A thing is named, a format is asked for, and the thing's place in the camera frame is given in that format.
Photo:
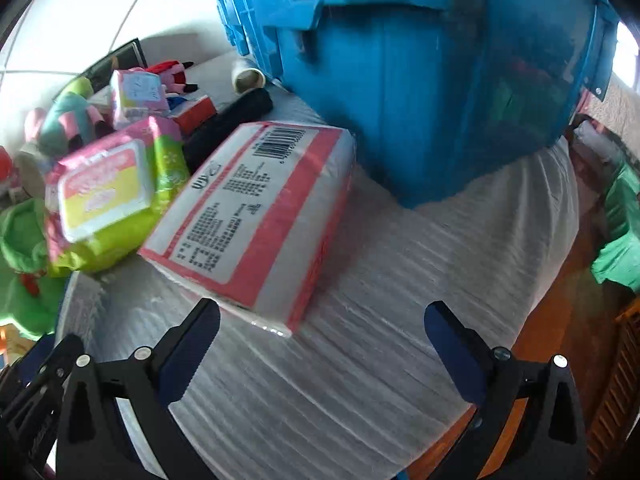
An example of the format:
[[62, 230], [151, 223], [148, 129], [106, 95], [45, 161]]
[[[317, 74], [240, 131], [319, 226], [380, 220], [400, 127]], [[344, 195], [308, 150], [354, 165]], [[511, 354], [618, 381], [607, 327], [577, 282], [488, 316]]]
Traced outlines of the pink white tissue pack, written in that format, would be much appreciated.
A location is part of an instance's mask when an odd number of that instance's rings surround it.
[[288, 337], [344, 210], [355, 165], [345, 129], [240, 125], [198, 168], [139, 250], [192, 294]]

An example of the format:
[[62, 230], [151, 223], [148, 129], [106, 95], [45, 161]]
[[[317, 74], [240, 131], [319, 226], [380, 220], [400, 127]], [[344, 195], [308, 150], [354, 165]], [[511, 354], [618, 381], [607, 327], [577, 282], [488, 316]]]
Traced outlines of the green plush toy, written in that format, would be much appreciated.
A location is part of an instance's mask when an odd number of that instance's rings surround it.
[[1, 323], [30, 340], [55, 330], [66, 279], [52, 270], [44, 206], [30, 198], [1, 213]]

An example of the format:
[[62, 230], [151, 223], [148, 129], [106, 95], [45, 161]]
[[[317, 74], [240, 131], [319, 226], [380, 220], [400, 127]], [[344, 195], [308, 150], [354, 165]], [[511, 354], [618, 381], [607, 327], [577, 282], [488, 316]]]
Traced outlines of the green pink wipes pack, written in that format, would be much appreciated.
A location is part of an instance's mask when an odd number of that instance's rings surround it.
[[150, 116], [55, 163], [44, 178], [53, 274], [100, 272], [138, 250], [190, 179], [178, 125]]

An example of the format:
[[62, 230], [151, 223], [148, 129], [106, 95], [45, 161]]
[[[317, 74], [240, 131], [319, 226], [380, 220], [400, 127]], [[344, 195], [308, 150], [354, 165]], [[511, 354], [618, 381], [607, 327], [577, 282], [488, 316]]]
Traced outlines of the white foam table mat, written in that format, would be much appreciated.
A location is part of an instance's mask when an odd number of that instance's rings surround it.
[[511, 347], [578, 226], [565, 140], [413, 209], [356, 169], [295, 334], [224, 314], [171, 413], [221, 479], [390, 478], [466, 409], [425, 307]]

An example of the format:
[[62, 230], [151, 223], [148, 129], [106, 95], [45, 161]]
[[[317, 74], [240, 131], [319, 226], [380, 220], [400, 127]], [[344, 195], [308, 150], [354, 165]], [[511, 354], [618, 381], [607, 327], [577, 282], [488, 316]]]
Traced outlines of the teal pink plush toy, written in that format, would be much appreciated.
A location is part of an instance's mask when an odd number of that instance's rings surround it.
[[60, 159], [113, 132], [113, 126], [93, 104], [67, 92], [44, 116], [36, 140], [41, 153]]

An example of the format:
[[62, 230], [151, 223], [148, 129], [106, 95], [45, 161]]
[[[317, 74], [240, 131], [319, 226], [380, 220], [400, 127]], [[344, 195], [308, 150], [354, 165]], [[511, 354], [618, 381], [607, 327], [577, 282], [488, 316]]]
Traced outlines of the black cylinder roll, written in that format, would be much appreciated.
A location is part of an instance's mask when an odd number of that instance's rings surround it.
[[224, 110], [206, 119], [183, 141], [182, 152], [193, 176], [206, 159], [246, 122], [258, 122], [273, 110], [273, 102], [265, 88], [245, 92]]

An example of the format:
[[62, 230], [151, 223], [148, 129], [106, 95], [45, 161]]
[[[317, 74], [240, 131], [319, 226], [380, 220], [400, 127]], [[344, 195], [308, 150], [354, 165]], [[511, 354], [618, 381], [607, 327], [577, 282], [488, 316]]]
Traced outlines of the small pink tissue pack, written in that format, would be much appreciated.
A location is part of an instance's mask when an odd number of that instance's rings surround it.
[[157, 74], [146, 70], [114, 70], [110, 87], [112, 121], [116, 130], [150, 116], [166, 116], [170, 111]]

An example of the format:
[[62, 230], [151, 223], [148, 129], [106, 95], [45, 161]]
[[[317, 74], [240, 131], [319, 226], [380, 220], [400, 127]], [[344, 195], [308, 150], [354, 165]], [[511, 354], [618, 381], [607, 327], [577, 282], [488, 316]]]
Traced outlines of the red white small box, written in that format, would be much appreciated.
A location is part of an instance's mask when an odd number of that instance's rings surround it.
[[181, 102], [168, 114], [168, 118], [178, 125], [183, 136], [190, 136], [216, 115], [217, 109], [212, 99], [209, 96], [199, 96]]

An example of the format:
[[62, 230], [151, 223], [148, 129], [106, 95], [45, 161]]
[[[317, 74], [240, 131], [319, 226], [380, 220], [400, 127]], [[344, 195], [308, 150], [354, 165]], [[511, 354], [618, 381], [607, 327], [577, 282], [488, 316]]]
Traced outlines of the red pig plush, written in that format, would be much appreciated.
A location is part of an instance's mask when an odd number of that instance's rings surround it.
[[145, 70], [159, 76], [168, 93], [187, 94], [198, 91], [197, 84], [186, 81], [186, 70], [193, 65], [192, 61], [167, 60], [149, 66]]

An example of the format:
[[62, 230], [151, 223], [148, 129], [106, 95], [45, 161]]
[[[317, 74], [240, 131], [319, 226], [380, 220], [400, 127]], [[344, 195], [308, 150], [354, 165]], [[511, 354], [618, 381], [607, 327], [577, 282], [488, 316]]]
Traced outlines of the dark framed picture box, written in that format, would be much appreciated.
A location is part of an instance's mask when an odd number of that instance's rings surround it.
[[81, 77], [86, 77], [94, 92], [107, 87], [114, 70], [130, 70], [130, 68], [148, 66], [141, 42], [134, 38], [119, 48], [100, 58], [98, 62], [87, 68]]

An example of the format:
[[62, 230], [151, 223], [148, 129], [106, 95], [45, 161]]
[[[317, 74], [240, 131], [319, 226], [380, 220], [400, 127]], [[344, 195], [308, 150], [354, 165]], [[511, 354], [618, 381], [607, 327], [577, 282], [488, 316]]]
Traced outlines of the white tape roll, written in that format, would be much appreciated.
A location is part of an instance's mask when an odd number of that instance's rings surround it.
[[264, 88], [267, 84], [265, 74], [250, 58], [237, 58], [231, 69], [231, 84], [236, 93]]

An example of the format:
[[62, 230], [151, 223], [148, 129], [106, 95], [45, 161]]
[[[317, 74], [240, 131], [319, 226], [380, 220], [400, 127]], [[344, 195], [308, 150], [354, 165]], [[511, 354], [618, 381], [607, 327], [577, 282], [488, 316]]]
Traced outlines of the blue plastic storage crate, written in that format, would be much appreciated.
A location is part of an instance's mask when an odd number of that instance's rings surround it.
[[228, 40], [329, 124], [401, 205], [555, 144], [604, 96], [608, 0], [217, 0]]

